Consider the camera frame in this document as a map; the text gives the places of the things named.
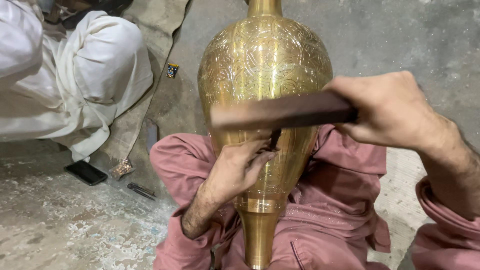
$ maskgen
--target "vase neck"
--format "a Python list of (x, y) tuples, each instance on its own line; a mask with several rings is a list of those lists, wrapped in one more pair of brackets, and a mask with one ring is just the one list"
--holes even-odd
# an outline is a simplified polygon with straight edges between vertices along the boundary
[(282, 17), (282, 0), (250, 0), (247, 17), (274, 15)]

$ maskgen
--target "man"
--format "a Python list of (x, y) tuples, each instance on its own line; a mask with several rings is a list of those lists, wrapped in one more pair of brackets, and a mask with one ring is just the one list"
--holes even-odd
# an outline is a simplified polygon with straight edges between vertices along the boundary
[[(384, 146), (391, 146), (417, 151), (427, 171), (417, 196), (436, 224), (417, 232), (416, 268), (479, 270), (480, 158), (456, 125), (433, 111), (409, 72), (337, 77), (324, 89), (348, 98), (359, 118), (320, 128), (278, 221), (268, 269), (388, 269), (367, 262), (367, 246), (389, 250), (388, 230), (373, 203), (386, 173)], [(268, 140), (261, 134), (226, 146), (217, 160), (209, 139), (199, 135), (170, 135), (154, 146), (151, 162), (181, 205), (156, 249), (154, 270), (207, 270), (216, 244), (216, 269), (248, 269), (229, 201), (275, 156), (265, 148)]]
[(0, 43), (0, 139), (52, 138), (74, 160), (153, 82), (138, 27), (103, 11), (65, 32), (35, 0), (0, 0)]

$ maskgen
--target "white shalwar kameez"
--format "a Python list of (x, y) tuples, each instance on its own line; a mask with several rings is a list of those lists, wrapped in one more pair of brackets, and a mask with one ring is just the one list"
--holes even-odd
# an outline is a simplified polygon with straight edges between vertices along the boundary
[(30, 0), (0, 0), (0, 138), (51, 138), (74, 160), (153, 82), (138, 27), (93, 11), (67, 34), (42, 27)]

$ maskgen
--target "black phone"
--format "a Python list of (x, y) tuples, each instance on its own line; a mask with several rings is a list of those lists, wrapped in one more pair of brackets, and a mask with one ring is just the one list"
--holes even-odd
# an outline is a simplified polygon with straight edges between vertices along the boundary
[(96, 185), (108, 177), (104, 172), (83, 160), (65, 166), (64, 170), (88, 185)]

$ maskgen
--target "brass vase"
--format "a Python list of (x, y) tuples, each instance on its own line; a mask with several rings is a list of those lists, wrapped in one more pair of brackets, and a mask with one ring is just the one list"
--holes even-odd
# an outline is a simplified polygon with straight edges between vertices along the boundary
[[(247, 18), (220, 31), (205, 49), (198, 89), (207, 123), (212, 105), (278, 98), (320, 91), (332, 79), (322, 41), (308, 27), (282, 17), (281, 0), (250, 0)], [(315, 142), (317, 127), (282, 130), (281, 147), (257, 182), (237, 196), (245, 263), (270, 264), (275, 227)], [(215, 154), (224, 145), (245, 141), (251, 132), (209, 130)]]

